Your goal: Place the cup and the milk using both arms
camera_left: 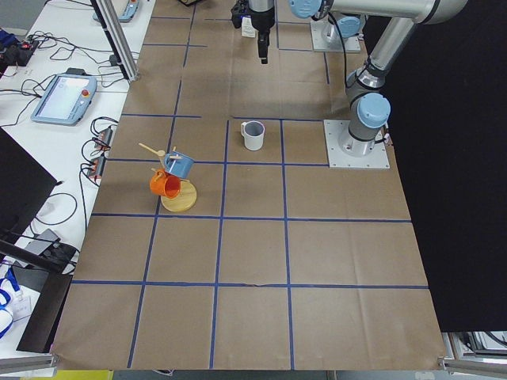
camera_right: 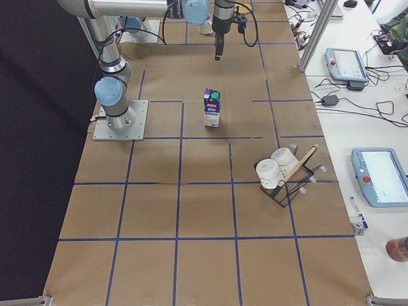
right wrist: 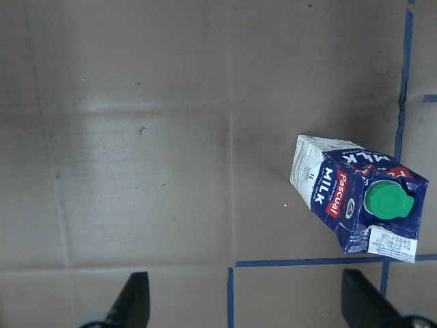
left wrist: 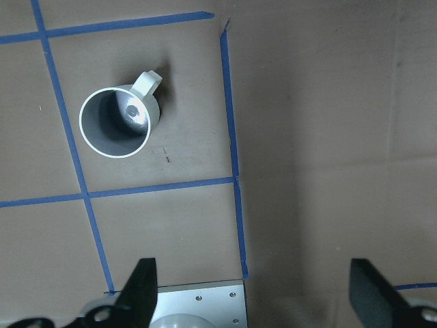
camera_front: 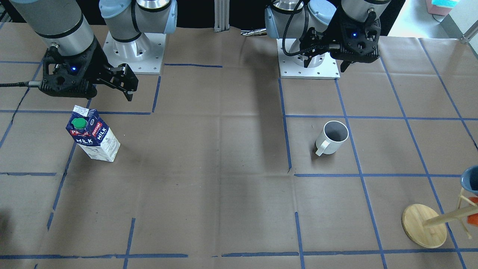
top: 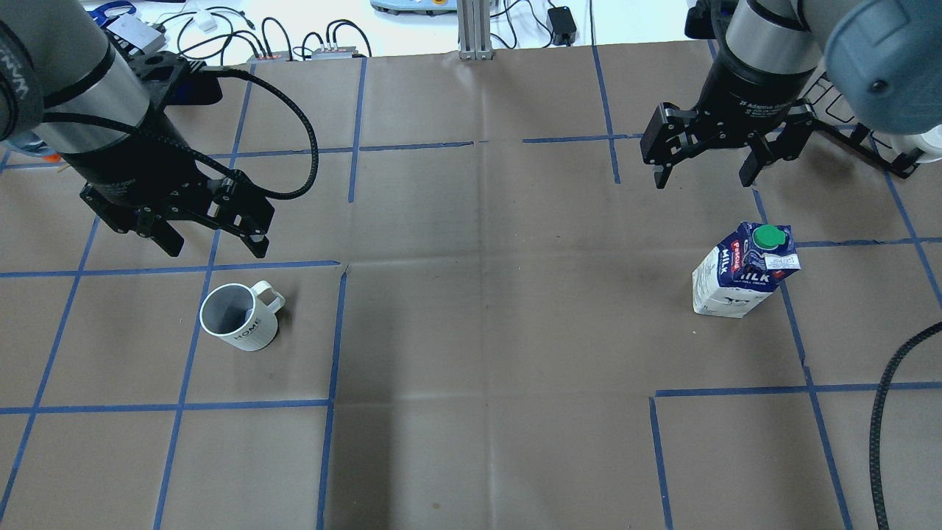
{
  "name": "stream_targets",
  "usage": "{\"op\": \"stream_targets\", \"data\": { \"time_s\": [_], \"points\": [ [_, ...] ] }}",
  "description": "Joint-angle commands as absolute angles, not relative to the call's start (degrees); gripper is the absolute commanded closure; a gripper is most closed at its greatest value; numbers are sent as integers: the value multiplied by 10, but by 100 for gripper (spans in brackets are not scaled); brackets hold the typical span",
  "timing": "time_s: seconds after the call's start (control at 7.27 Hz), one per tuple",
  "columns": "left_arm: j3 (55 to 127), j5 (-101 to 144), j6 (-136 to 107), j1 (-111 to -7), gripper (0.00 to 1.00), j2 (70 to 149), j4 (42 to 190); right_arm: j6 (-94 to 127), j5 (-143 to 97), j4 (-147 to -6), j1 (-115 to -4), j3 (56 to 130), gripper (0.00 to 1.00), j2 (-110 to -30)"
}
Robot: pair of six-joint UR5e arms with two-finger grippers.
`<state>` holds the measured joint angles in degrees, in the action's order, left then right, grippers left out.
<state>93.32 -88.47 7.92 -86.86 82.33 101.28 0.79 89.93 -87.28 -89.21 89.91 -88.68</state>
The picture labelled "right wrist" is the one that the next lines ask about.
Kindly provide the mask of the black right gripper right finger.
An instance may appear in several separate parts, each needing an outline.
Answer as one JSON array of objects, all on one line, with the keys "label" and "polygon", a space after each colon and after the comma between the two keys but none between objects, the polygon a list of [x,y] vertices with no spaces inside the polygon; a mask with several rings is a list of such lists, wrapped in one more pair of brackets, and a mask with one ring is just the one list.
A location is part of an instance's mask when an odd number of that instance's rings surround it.
[{"label": "black right gripper right finger", "polygon": [[399,312],[357,269],[344,269],[341,313],[351,328],[401,327]]}]

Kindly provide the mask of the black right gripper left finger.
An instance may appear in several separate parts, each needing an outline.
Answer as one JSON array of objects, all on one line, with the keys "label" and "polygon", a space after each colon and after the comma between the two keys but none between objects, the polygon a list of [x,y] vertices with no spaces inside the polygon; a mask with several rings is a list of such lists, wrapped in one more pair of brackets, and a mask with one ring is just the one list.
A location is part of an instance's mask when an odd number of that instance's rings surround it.
[{"label": "black right gripper left finger", "polygon": [[132,273],[104,319],[104,327],[146,328],[150,319],[147,272]]}]

